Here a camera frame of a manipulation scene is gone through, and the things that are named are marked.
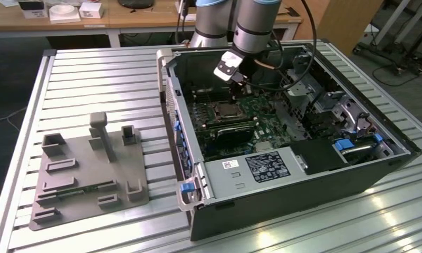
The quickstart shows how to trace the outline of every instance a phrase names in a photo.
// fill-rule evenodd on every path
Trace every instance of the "white sticker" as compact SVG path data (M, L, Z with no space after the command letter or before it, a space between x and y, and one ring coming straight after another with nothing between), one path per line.
M84 25L84 28L106 27L106 25Z
M222 165L223 165L225 169L232 169L232 168L240 167L238 160L232 160L232 161L223 162Z

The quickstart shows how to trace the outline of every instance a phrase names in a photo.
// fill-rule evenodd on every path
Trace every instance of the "blue tab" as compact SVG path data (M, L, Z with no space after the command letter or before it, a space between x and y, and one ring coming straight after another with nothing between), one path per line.
M377 143L381 143L384 141L384 138L381 137L381 135L379 133L375 134L375 139L376 139Z
M278 4L281 0L254 0L258 4L272 5Z
M181 131L181 130L182 130L181 121L178 120L178 121L175 122L174 131Z
M197 0L197 7L209 7L221 4L225 0Z
M336 146L337 146L337 149L341 151L341 150L353 148L354 144L352 143L349 139L344 139L336 142Z
M195 185L194 185L194 183L183 183L183 184L181 185L181 190L182 190L182 193L189 193L189 192L195 191Z

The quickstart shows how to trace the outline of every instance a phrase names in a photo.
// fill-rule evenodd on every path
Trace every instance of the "metal slotted table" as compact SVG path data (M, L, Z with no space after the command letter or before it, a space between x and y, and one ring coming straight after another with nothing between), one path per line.
M422 252L422 155L360 195L190 241L157 82L155 53L167 47L43 57L0 198L0 252ZM320 42L318 50L422 149L422 124L338 49ZM89 135L89 114L99 111L109 113L109 131L130 124L141 130L150 203L31 231L43 135Z

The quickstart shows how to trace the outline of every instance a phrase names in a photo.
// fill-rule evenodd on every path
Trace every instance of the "floor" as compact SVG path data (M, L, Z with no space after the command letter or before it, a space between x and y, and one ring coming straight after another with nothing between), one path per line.
M379 27L387 23L393 11L395 6L377 13L373 22ZM397 32L403 22L405 22L408 18L409 15L404 13L392 29L392 33ZM417 37L421 30L422 23L420 23L411 32L411 35L405 40L405 46L413 42L413 38ZM139 34L138 36L122 37L123 46L143 44L162 45L166 44L169 40L170 34L155 34L151 37L149 34ZM43 51L50 48L51 45L46 38L0 39L0 118L26 107L31 96ZM372 75L375 69L389 64L388 60L373 55L371 52L362 52L360 55L353 55L350 58L369 75ZM384 82L391 84L400 84L415 77L412 74L404 74L404 76L397 77L388 70L380 70L377 76ZM422 75L401 87L389 87L385 85L383 85L383 87L422 122ZM11 118L11 121L18 127L22 126L23 118L24 112L20 112ZM0 191L18 136L18 130L7 121L2 121Z

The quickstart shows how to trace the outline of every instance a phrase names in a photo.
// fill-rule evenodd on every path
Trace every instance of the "gray plastic base plate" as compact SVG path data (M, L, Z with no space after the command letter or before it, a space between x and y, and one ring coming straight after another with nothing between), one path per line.
M60 134L46 136L43 149L48 152L39 169L31 230L149 203L139 131L134 134L137 142L129 144L123 131L109 133L117 154L113 163L97 136L66 141Z

